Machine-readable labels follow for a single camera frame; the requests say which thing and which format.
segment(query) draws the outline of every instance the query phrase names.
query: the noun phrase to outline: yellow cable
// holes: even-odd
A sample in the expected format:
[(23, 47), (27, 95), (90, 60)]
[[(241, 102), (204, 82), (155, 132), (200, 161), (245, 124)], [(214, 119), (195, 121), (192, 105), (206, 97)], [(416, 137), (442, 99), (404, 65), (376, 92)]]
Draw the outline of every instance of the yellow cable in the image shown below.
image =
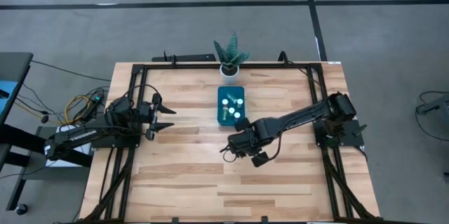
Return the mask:
[(85, 99), (85, 100), (87, 101), (87, 108), (86, 108), (86, 109), (89, 109), (89, 107), (91, 106), (91, 100), (90, 100), (88, 97), (84, 96), (84, 95), (78, 95), (78, 96), (76, 96), (75, 98), (72, 98), (72, 100), (69, 101), (69, 102), (65, 105), (65, 109), (64, 109), (64, 119), (65, 119), (65, 122), (66, 122), (67, 124), (71, 124), (71, 123), (73, 123), (73, 122), (79, 120), (79, 119), (83, 116), (83, 114), (81, 113), (77, 118), (74, 118), (73, 120), (69, 120), (69, 115), (68, 115), (68, 112), (69, 112), (68, 109), (69, 109), (70, 105), (71, 105), (73, 102), (75, 102), (76, 100), (80, 99), (80, 98), (83, 98), (83, 99)]
[[(42, 116), (33, 113), (31, 110), (29, 110), (28, 108), (22, 106), (22, 105), (19, 104), (19, 103), (14, 102), (14, 104), (16, 104), (18, 107), (22, 108), (24, 111), (29, 112), (30, 114), (34, 115), (35, 117), (38, 117), (38, 118), (40, 118), (40, 119), (43, 118)], [(51, 122), (51, 123), (54, 123), (54, 124), (61, 125), (61, 123), (58, 122), (58, 121), (51, 121), (51, 120), (49, 120), (48, 122)]]

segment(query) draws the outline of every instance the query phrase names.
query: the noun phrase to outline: chair wheel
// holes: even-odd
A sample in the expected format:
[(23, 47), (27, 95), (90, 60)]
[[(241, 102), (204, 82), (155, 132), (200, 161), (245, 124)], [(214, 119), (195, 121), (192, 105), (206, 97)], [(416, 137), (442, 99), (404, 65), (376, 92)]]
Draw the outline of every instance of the chair wheel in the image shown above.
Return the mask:
[(14, 212), (18, 215), (26, 214), (28, 212), (28, 206), (26, 204), (17, 204)]

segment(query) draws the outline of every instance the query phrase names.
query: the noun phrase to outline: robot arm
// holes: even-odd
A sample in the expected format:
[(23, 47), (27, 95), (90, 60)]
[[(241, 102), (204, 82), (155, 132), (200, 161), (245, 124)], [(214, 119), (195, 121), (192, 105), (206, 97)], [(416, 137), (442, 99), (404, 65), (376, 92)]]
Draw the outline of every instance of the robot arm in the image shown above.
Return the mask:
[(150, 124), (145, 137), (154, 139), (154, 134), (174, 125), (159, 123), (157, 112), (175, 114), (176, 112), (162, 105), (162, 97), (155, 93), (152, 102), (143, 102), (139, 108), (132, 108), (133, 102), (128, 97), (114, 100), (106, 109), (104, 115), (83, 126), (58, 132), (46, 141), (45, 156), (51, 161), (61, 159), (76, 147), (107, 136), (141, 135), (140, 124)]
[(324, 120), (328, 136), (341, 138), (344, 135), (342, 123), (350, 121), (356, 111), (347, 95), (335, 93), (325, 100), (279, 118), (263, 118), (250, 123), (245, 119), (235, 125), (237, 131), (243, 131), (228, 136), (228, 146), (221, 152), (229, 150), (237, 157), (252, 156), (254, 166), (259, 167), (274, 159), (268, 158), (262, 147), (279, 138), (284, 131), (293, 129), (312, 121)]

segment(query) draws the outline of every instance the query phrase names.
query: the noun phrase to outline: white flower pot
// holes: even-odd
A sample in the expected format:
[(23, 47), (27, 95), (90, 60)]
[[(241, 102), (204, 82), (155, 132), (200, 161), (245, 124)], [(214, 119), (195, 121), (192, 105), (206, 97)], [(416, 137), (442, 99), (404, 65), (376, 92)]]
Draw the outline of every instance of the white flower pot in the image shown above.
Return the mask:
[(237, 81), (237, 78), (239, 76), (240, 67), (237, 67), (237, 72), (231, 76), (226, 75), (223, 73), (223, 65), (220, 66), (220, 75), (222, 76), (223, 82), (225, 84), (234, 84)]

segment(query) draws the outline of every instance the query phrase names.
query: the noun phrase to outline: wooden table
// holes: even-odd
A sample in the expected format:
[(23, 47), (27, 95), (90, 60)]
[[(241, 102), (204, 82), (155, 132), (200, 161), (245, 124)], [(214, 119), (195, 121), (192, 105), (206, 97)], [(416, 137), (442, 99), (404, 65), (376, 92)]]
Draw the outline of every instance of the wooden table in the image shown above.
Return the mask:
[[(133, 64), (116, 64), (108, 102), (128, 90)], [(341, 65), (323, 62), (323, 73), (329, 94), (347, 93)], [(142, 137), (134, 158), (126, 221), (171, 221), (172, 217), (189, 222), (260, 221), (261, 216), (270, 221), (333, 220), (321, 151), (311, 124), (286, 131), (280, 155), (260, 168), (247, 157), (230, 164), (219, 153), (234, 131), (217, 122), (217, 88), (222, 85), (217, 70), (150, 70), (147, 84), (156, 87), (165, 106), (177, 114), (161, 115), (159, 121), (175, 126), (157, 134), (153, 142)], [(241, 70), (237, 85), (245, 88), (250, 121), (311, 105), (307, 77), (297, 69)], [(152, 94), (147, 88), (144, 100)], [(272, 156), (276, 148), (274, 141), (265, 150)], [(378, 216), (365, 157), (353, 147), (340, 149), (348, 186)], [(109, 149), (95, 153), (80, 217), (98, 203), (108, 154)], [(338, 186), (336, 190), (344, 216)], [(112, 217), (117, 217), (120, 195), (121, 188)]]

